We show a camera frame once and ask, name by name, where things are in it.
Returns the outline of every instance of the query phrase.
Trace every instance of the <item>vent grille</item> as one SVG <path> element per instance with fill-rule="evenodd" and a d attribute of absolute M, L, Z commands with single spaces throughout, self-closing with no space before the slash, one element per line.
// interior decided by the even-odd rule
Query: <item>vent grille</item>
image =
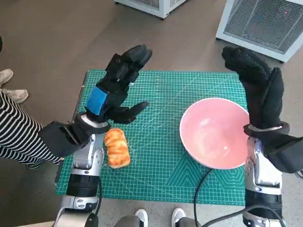
<path fill-rule="evenodd" d="M 303 32 L 303 5 L 286 0 L 236 0 L 224 33 L 285 54 Z"/>
<path fill-rule="evenodd" d="M 169 1 L 169 7 L 173 7 L 176 4 L 176 0 L 170 0 Z"/>
<path fill-rule="evenodd" d="M 134 0 L 134 1 L 154 7 L 159 10 L 159 0 Z"/>

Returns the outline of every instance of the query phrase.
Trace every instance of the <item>black glove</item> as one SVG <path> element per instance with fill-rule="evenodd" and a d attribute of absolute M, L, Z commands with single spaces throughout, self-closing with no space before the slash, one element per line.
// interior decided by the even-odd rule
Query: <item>black glove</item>
<path fill-rule="evenodd" d="M 225 47 L 225 67 L 235 71 L 244 86 L 250 124 L 259 129 L 281 126 L 284 84 L 280 68 L 270 67 L 245 48 Z"/>

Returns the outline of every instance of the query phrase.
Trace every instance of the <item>croissant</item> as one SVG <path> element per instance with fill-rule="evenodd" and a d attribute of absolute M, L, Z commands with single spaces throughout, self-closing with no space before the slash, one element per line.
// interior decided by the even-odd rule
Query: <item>croissant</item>
<path fill-rule="evenodd" d="M 127 141 L 121 129 L 110 129 L 105 135 L 104 143 L 110 167 L 121 168 L 130 164 Z"/>

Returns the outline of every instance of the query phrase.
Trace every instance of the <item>green cutting mat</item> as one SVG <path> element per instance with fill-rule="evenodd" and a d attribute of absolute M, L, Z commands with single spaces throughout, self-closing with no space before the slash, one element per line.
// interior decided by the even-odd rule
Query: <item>green cutting mat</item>
<path fill-rule="evenodd" d="M 79 111 L 103 70 L 87 73 Z M 244 89 L 233 73 L 142 71 L 130 87 L 124 106 L 141 101 L 150 105 L 130 125 L 116 125 L 128 140 L 131 163 L 112 169 L 105 161 L 101 173 L 105 198 L 193 202 L 196 187 L 207 168 L 194 161 L 179 138 L 179 122 L 184 111 L 202 98 L 230 99 L 246 108 Z M 65 194 L 72 157 L 65 159 L 57 194 Z M 215 170 L 209 175 L 199 203 L 244 205 L 243 167 Z"/>

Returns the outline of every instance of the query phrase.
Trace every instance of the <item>floor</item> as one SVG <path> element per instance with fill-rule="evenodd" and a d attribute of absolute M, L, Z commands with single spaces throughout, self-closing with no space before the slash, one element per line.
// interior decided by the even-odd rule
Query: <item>floor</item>
<path fill-rule="evenodd" d="M 15 72 L 5 88 L 28 89 L 30 97 L 22 106 L 47 124 L 71 119 L 88 69 L 105 68 L 114 53 L 137 44 L 144 43 L 154 52 L 145 69 L 226 71 L 221 51 L 230 44 L 214 38 L 224 4 L 224 0 L 189 0 L 161 21 L 111 0 L 0 0 L 4 42 L 0 69 Z M 293 135 L 303 134 L 302 58 L 303 49 L 282 66 L 282 119 L 291 124 Z M 279 65 L 267 60 L 271 66 Z M 56 170 L 45 164 L 28 171 L 14 161 L 0 160 L 0 225 L 55 219 L 60 203 L 53 185 Z M 294 176 L 284 176 L 284 217 L 293 227 L 300 226 L 299 219 L 303 219 L 302 187 L 303 182 Z M 170 226 L 175 207 L 193 216 L 192 204 L 104 199 L 99 226 L 113 226 L 122 215 L 142 207 L 149 213 L 150 226 Z M 199 205 L 198 219 L 204 223 L 238 209 Z M 241 217 L 227 223 L 242 226 Z"/>

